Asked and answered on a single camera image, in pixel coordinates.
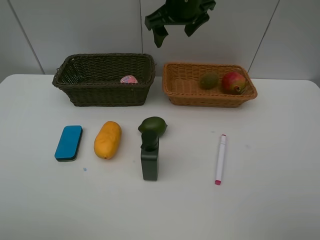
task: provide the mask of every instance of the blue sponge eraser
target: blue sponge eraser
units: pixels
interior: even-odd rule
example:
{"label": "blue sponge eraser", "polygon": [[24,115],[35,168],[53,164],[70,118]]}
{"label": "blue sponge eraser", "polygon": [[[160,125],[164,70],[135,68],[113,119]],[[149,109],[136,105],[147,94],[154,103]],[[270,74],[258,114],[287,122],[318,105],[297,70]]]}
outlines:
{"label": "blue sponge eraser", "polygon": [[56,160],[70,162],[77,158],[82,132],[81,126],[66,126],[63,129],[54,154]]}

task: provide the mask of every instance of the bottle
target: bottle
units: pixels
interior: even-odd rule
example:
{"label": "bottle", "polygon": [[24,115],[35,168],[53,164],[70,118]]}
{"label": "bottle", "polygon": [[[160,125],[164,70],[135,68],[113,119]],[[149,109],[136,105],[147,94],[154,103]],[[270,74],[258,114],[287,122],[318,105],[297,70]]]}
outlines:
{"label": "bottle", "polygon": [[147,130],[141,135],[141,166],[143,179],[157,181],[159,171],[159,137],[155,131]]}

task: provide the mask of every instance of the table surface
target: table surface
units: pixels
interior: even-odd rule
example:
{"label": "table surface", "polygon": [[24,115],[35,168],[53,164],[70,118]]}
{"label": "table surface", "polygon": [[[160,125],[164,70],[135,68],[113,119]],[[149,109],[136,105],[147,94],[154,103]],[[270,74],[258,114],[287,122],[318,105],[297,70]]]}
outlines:
{"label": "table surface", "polygon": [[[254,79],[258,97],[229,109],[172,105],[160,78],[144,106],[75,107],[52,79],[0,84],[1,239],[320,239],[320,89],[311,81]],[[137,130],[152,116],[168,124],[157,182],[143,180]],[[107,121],[123,130],[110,161],[93,148]],[[67,125],[83,127],[78,157],[57,162]]]}

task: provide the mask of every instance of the wicker basket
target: wicker basket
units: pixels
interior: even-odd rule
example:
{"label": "wicker basket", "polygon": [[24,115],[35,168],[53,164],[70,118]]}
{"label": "wicker basket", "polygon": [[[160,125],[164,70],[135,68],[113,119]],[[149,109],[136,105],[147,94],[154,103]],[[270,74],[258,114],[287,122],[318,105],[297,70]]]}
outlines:
{"label": "wicker basket", "polygon": [[[120,83],[133,75],[138,83]],[[152,56],[134,53],[77,54],[67,57],[52,84],[78,107],[139,106],[155,78]]]}
{"label": "wicker basket", "polygon": [[[208,72],[219,75],[219,85],[210,90],[199,88],[198,81]],[[246,79],[241,95],[222,92],[220,83],[225,74],[238,72]],[[162,88],[174,105],[237,108],[258,95],[246,70],[238,65],[168,63],[164,66]]]}

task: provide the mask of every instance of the white marker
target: white marker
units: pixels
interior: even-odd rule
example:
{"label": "white marker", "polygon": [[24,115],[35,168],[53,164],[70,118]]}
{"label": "white marker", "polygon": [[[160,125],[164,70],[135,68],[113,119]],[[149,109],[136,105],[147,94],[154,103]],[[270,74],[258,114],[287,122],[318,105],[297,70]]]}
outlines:
{"label": "white marker", "polygon": [[222,134],[220,140],[218,162],[216,164],[216,175],[215,175],[215,184],[220,185],[222,180],[222,172],[224,170],[224,159],[225,159],[225,150],[226,150],[226,138],[227,136]]}

